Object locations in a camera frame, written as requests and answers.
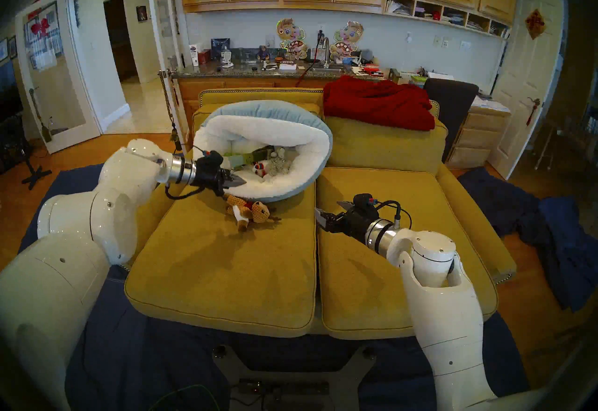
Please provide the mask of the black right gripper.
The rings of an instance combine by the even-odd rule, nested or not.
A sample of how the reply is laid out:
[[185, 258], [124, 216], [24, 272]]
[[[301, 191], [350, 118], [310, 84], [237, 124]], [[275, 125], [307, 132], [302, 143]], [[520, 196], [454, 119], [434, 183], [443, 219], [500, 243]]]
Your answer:
[[337, 215], [315, 208], [315, 219], [318, 226], [325, 232], [343, 233], [358, 242], [367, 243], [369, 229], [374, 223], [374, 218], [352, 212], [355, 205], [346, 200], [339, 200], [337, 204], [345, 210]]

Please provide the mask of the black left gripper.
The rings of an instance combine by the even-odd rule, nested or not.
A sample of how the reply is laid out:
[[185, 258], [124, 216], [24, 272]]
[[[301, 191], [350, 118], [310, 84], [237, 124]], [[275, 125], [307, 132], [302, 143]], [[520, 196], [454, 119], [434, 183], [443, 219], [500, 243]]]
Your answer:
[[246, 184], [246, 180], [222, 168], [223, 161], [223, 157], [201, 157], [194, 160], [194, 186], [211, 190], [217, 197], [228, 199], [230, 194], [227, 188], [240, 187]]

